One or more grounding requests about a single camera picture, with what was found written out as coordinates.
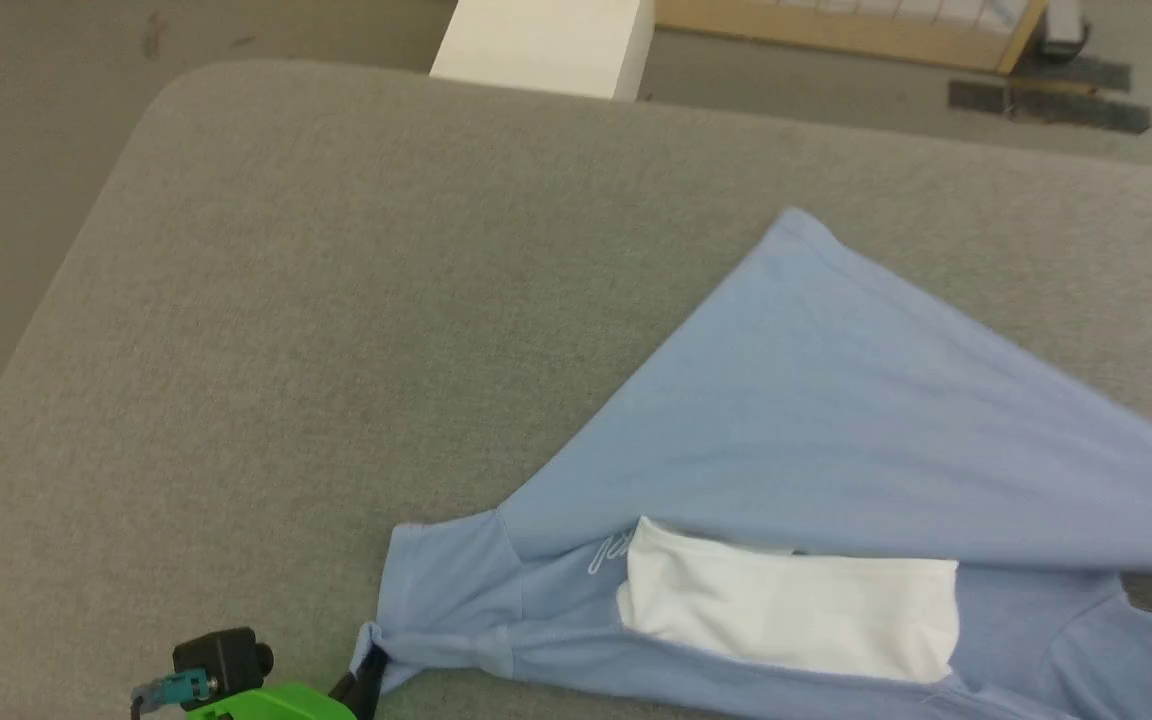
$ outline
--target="gray cushion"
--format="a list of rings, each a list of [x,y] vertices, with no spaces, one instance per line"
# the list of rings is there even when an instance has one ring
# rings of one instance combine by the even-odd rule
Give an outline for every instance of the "gray cushion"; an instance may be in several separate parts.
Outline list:
[[[327,65],[175,82],[0,382],[0,717],[120,717],[221,626],[329,687],[389,529],[508,497],[787,205],[1152,416],[1151,168]],[[382,705],[690,715],[475,670]]]

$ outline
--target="white fabric patch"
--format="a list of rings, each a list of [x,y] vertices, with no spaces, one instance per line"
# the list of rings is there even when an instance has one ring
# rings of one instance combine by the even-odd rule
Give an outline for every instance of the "white fabric patch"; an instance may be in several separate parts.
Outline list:
[[[635,632],[790,670],[934,683],[958,642],[957,562],[794,555],[639,518],[616,593]]]

